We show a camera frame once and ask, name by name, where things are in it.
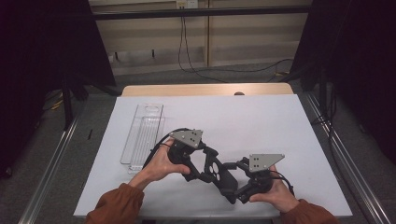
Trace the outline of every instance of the black horizontal bar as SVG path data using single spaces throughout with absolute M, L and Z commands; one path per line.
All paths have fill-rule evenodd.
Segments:
M 311 6 L 232 7 L 232 8 L 196 8 L 196 9 L 189 8 L 189 9 L 153 10 L 153 11 L 95 12 L 93 13 L 93 18 L 97 21 L 103 21 L 103 20 L 127 20 L 127 19 L 148 19 L 148 18 L 172 18 L 172 17 L 290 14 L 290 13 L 307 13 L 311 9 L 312 9 Z

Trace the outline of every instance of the person's left hand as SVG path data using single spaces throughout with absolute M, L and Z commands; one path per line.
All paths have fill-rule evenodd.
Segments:
M 161 180 L 169 174 L 189 174 L 189 167 L 183 164 L 173 164 L 169 161 L 168 151 L 173 142 L 174 139 L 170 138 L 162 144 L 148 165 L 134 176 L 129 182 L 129 185 L 138 189 L 144 189 L 152 181 Z

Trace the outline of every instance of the white table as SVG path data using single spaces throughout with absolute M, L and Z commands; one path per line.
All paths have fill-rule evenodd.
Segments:
M 204 130 L 203 141 L 219 152 L 222 162 L 238 161 L 252 153 L 282 153 L 276 167 L 294 186 L 297 198 L 319 204 L 337 217 L 351 216 L 329 163 L 296 95 L 119 97 L 99 148 L 75 216 L 85 217 L 100 196 L 130 176 L 120 164 L 138 104 L 163 104 L 163 133 L 177 128 Z M 202 171 L 203 153 L 192 162 Z M 232 171 L 240 183 L 248 178 Z M 267 203 L 232 205 L 213 184 L 186 182 L 169 175 L 145 189 L 142 218 L 269 218 L 278 212 Z

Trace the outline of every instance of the hand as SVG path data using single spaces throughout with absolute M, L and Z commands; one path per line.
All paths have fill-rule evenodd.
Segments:
M 144 189 L 152 181 L 161 180 L 169 174 L 181 173 L 187 175 L 190 168 L 183 164 L 173 164 L 168 159 L 169 146 L 172 146 L 174 139 L 170 138 L 165 145 L 160 145 L 148 165 L 129 182 L 129 185 L 138 189 Z
M 270 167 L 271 171 L 276 171 L 275 166 Z M 273 176 L 279 177 L 276 173 L 271 173 Z M 273 180 L 272 188 L 266 193 L 259 193 L 252 195 L 249 199 L 251 203 L 265 202 L 270 203 L 274 208 L 281 213 L 288 213 L 291 209 L 296 207 L 300 202 L 290 193 L 289 189 L 280 179 Z

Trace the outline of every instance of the wall outlet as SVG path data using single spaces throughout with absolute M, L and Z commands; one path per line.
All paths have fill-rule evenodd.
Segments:
M 177 9 L 187 8 L 187 0 L 176 0 L 176 8 Z
M 187 0 L 187 8 L 198 8 L 198 0 Z

